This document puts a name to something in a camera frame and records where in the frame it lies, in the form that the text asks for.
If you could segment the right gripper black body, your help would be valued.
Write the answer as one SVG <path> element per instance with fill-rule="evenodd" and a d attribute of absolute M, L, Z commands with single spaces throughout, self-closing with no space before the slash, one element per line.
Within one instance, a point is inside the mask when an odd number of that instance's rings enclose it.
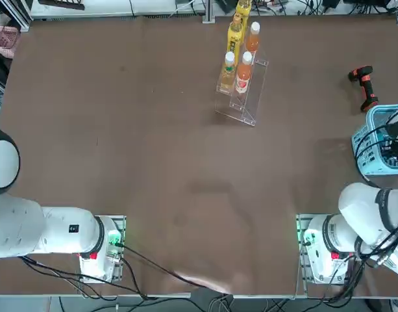
<path fill-rule="evenodd" d="M 398 142 L 392 142 L 383 148 L 384 162 L 388 166 L 398 167 Z"/>

